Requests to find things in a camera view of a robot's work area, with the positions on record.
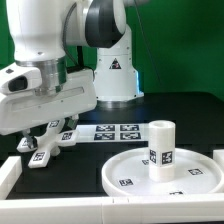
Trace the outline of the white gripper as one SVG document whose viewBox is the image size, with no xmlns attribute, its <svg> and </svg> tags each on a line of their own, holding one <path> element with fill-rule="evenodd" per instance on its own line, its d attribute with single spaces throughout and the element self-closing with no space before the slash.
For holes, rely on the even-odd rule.
<svg viewBox="0 0 224 224">
<path fill-rule="evenodd" d="M 32 90 L 11 94 L 0 91 L 0 134 L 22 131 L 30 149 L 37 139 L 29 128 L 66 118 L 66 127 L 75 130 L 80 113 L 94 109 L 96 94 L 90 70 L 67 75 L 63 89 L 56 94 L 36 96 Z"/>
</svg>

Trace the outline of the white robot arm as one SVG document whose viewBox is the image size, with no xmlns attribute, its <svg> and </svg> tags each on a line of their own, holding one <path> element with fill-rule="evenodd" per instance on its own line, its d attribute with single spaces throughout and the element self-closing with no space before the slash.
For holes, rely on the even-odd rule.
<svg viewBox="0 0 224 224">
<path fill-rule="evenodd" d="M 6 0 L 14 63 L 0 70 L 0 134 L 92 110 L 101 83 L 69 70 L 67 47 L 111 48 L 126 34 L 126 0 Z"/>
</svg>

